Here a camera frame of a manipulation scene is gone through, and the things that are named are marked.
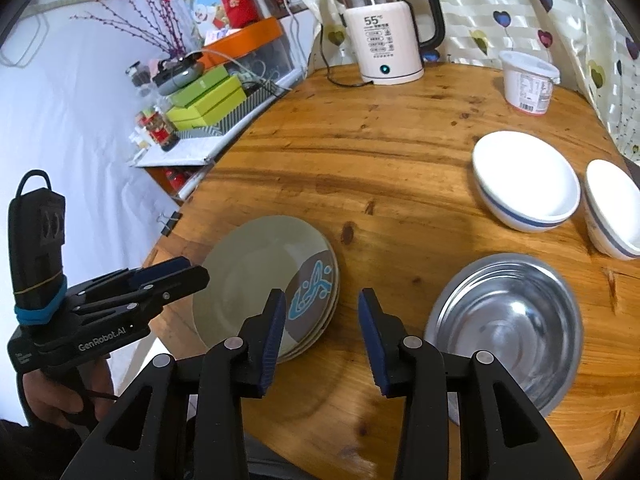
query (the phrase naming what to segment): heart-patterned curtain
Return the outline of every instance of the heart-patterned curtain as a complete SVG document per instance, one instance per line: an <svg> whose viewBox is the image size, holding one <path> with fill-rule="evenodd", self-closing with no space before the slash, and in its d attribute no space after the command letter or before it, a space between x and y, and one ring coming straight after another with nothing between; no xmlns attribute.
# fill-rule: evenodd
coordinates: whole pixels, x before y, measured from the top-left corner
<svg viewBox="0 0 640 480"><path fill-rule="evenodd" d="M335 0L303 0L324 24L323 49L331 64L355 62ZM421 38L431 37L426 0L410 0ZM620 152L640 162L639 46L607 0L440 0L447 25L444 43L423 52L426 61L501 68L501 50L528 52L552 62L562 86L579 91ZM318 32L311 65L322 66Z"/></svg>

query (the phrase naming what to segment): red heart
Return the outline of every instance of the red heart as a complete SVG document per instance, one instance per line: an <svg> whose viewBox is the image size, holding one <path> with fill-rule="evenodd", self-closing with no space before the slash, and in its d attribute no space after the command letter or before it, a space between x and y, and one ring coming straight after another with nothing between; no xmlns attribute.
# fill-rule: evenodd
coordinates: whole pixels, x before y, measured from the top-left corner
<svg viewBox="0 0 640 480"><path fill-rule="evenodd" d="M538 38L540 38L540 43L542 43L545 48L549 48L554 42L554 37L551 35L551 32L547 32L546 30L539 30Z"/></svg>

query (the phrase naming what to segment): black power cord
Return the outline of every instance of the black power cord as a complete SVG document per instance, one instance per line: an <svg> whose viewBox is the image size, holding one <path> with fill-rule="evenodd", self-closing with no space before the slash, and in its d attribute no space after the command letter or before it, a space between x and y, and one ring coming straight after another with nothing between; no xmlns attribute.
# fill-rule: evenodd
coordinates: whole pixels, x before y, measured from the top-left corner
<svg viewBox="0 0 640 480"><path fill-rule="evenodd" d="M336 86L341 88L358 88L360 86L373 85L373 81L367 81L362 83L354 83L354 84L346 84L340 83L331 77L331 67L329 67L329 62L326 60L324 56L324 50L322 49L322 40L324 40L324 25L320 23L320 56L322 57L322 61L324 61L324 65L326 66L326 78Z"/></svg>

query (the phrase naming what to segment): kettle base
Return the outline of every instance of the kettle base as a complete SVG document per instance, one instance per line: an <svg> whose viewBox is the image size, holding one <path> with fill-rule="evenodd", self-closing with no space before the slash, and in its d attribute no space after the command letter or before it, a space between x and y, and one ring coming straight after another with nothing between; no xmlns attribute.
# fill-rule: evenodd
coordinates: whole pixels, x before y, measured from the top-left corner
<svg viewBox="0 0 640 480"><path fill-rule="evenodd" d="M416 81L420 79L424 75L424 69L418 70L418 72L414 72L409 75L403 75L399 77L367 77L364 74L360 74L362 80L365 83L373 81L375 85L399 85L402 83L410 83L411 81Z"/></svg>

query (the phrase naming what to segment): person's sleeve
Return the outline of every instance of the person's sleeve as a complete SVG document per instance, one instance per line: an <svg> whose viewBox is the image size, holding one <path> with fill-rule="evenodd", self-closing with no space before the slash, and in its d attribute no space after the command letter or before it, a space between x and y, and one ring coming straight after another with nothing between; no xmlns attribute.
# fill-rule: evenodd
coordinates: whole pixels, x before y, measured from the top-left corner
<svg viewBox="0 0 640 480"><path fill-rule="evenodd" d="M74 430L0 420L0 471L8 471L2 480L58 480L80 445Z"/></svg>

